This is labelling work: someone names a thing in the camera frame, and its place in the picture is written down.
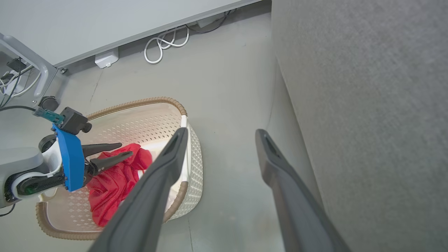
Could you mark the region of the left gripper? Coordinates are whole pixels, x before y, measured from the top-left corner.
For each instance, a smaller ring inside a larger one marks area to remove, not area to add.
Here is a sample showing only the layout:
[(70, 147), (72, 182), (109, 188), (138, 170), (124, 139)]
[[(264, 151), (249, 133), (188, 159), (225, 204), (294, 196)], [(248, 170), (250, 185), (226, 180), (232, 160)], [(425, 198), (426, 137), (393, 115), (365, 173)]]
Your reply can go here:
[[(120, 142), (83, 145), (83, 155), (86, 158), (121, 146)], [(97, 176), (131, 156), (133, 152), (127, 151), (116, 156), (91, 159), (87, 163), (87, 175)], [(31, 159), (31, 163), (26, 165), (25, 171), (12, 176), (13, 199), (29, 199), (63, 183), (62, 155), (55, 135), (48, 135), (40, 141), (37, 156)]]

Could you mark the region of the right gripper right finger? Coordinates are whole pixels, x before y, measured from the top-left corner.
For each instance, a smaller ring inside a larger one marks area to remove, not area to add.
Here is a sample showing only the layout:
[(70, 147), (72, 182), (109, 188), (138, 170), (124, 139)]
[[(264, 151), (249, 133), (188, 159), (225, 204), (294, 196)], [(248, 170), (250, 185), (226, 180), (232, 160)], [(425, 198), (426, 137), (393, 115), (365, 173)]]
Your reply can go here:
[(269, 133), (257, 129), (255, 135), (262, 178), (273, 192), (285, 251), (349, 252), (349, 246)]

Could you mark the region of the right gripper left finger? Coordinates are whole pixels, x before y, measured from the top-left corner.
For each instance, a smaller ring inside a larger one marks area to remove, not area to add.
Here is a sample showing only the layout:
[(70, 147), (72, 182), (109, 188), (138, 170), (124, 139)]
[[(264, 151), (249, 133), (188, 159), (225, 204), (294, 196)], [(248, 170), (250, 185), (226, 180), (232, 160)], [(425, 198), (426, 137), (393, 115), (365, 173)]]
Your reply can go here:
[(169, 191), (180, 178), (188, 130), (176, 130), (102, 233), (90, 252), (155, 252)]

